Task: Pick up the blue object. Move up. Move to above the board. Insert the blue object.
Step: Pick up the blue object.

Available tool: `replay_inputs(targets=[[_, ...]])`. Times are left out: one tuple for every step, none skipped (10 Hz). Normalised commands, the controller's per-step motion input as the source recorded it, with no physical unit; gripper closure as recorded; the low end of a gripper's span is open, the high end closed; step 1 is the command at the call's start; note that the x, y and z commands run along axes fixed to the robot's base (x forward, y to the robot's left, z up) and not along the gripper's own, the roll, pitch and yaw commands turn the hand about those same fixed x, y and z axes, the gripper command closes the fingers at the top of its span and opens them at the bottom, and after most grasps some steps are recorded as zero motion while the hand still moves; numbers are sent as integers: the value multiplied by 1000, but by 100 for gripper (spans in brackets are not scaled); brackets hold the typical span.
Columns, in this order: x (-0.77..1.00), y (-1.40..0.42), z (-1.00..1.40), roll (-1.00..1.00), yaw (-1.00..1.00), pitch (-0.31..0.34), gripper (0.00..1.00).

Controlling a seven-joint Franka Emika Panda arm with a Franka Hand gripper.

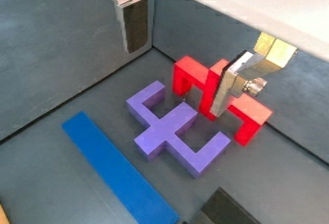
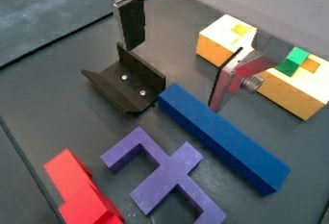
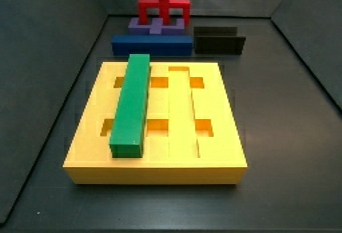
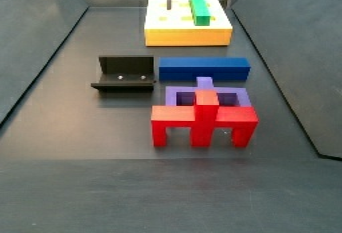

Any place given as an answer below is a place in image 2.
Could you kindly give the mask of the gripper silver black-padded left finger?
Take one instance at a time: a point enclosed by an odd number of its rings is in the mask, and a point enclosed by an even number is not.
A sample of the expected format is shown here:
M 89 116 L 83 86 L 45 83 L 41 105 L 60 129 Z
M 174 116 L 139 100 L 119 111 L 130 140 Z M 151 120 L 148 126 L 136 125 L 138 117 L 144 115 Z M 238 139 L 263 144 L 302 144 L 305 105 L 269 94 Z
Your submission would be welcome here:
M 146 41 L 144 0 L 113 0 L 113 11 L 127 50 Z

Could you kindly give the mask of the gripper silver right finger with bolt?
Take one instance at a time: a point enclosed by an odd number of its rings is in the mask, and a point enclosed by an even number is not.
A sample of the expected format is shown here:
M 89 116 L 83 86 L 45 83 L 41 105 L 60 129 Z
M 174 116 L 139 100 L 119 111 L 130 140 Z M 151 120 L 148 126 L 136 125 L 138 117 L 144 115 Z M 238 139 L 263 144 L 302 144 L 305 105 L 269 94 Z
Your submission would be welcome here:
M 235 93 L 239 87 L 245 87 L 249 92 L 257 91 L 263 82 L 257 74 L 279 64 L 278 44 L 279 40 L 274 37 L 254 39 L 254 49 L 239 46 L 225 58 L 218 66 L 208 98 L 208 107 L 214 112 L 223 106 L 227 93 Z

